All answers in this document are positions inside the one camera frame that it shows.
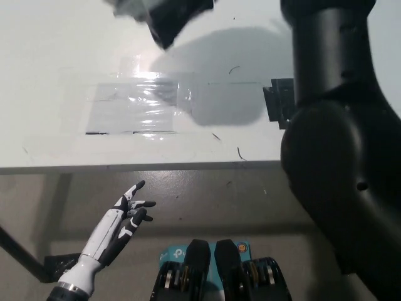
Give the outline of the white and black left hand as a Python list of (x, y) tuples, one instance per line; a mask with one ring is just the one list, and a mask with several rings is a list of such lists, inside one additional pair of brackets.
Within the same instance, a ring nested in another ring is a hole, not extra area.
[(153, 220), (147, 214), (147, 208), (154, 207), (156, 202), (134, 200), (136, 192), (144, 185), (144, 180), (134, 184), (103, 215), (78, 262), (59, 278), (57, 286), (91, 297), (96, 274), (116, 259), (141, 222)]

